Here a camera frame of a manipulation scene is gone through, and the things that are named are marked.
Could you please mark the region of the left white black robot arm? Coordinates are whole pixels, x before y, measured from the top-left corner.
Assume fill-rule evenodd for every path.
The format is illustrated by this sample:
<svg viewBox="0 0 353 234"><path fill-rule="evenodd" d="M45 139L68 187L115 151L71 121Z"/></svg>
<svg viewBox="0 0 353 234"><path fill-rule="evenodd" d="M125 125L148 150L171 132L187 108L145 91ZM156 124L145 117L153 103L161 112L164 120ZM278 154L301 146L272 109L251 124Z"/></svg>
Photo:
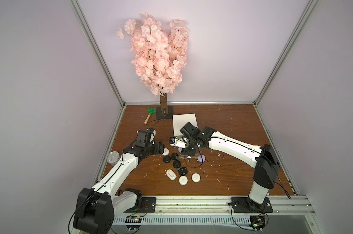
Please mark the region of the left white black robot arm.
<svg viewBox="0 0 353 234"><path fill-rule="evenodd" d="M141 209L141 191L128 188L121 195L117 192L142 160L164 153L164 143L156 142L155 135L154 128L140 130L110 172L92 188L81 190L69 221L73 228L89 234L107 234L117 216L130 209Z"/></svg>

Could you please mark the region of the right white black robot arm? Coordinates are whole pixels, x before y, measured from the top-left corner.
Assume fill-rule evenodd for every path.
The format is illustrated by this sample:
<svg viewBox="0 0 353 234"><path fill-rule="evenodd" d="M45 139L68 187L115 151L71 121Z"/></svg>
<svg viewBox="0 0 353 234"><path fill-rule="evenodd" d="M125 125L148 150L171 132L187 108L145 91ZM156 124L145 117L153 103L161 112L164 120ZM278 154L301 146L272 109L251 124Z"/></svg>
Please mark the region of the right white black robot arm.
<svg viewBox="0 0 353 234"><path fill-rule="evenodd" d="M182 148L186 156L194 156L200 148L212 149L228 154L254 168L253 184L247 197L249 205L263 205L269 190L278 178L280 162L272 146L251 145L233 139L221 132L204 127L199 129L190 122L180 130L181 136L169 139L171 146Z"/></svg>

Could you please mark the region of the white three-drawer cabinet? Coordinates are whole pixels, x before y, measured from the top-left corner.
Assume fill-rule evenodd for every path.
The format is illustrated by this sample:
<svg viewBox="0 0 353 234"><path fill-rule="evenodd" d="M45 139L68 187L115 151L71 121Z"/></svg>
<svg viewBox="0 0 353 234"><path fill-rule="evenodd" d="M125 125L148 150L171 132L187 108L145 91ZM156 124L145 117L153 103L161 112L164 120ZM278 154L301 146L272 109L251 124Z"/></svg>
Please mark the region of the white three-drawer cabinet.
<svg viewBox="0 0 353 234"><path fill-rule="evenodd" d="M190 122L194 127L198 127L195 114L173 115L173 135L176 137L182 136L180 130L188 122Z"/></svg>

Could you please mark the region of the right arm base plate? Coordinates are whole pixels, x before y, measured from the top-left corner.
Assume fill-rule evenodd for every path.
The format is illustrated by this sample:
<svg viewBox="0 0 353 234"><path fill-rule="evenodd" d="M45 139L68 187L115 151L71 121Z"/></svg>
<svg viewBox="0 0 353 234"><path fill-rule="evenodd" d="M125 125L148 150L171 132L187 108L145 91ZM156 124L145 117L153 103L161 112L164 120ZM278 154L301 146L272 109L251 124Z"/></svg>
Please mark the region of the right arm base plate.
<svg viewBox="0 0 353 234"><path fill-rule="evenodd" d="M270 199L267 197L261 204L249 197L232 197L228 205L234 208L235 213L273 213Z"/></svg>

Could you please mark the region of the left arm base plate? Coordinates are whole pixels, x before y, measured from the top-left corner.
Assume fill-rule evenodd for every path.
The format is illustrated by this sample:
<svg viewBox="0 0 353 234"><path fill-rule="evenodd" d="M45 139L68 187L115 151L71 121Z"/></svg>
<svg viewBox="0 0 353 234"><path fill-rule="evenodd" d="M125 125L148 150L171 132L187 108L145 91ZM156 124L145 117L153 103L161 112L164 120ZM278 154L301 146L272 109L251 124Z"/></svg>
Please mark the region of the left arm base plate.
<svg viewBox="0 0 353 234"><path fill-rule="evenodd" d="M126 213L154 213L156 210L156 197L143 197L135 207L126 210Z"/></svg>

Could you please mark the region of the clear drawer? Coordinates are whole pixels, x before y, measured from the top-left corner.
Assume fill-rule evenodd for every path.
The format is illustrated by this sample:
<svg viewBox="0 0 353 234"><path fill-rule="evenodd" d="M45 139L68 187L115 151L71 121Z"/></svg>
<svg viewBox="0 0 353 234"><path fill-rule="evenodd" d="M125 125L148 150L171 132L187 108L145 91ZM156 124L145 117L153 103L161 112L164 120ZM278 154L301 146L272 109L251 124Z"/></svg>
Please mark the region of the clear drawer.
<svg viewBox="0 0 353 234"><path fill-rule="evenodd" d="M181 155L184 159L194 159L197 158L199 155L201 155L201 151L198 148L196 144L193 144L193 141L190 139L187 139L184 136L181 136L187 141L187 148L183 149L182 152L180 153L178 151L178 147L176 147L176 151Z"/></svg>

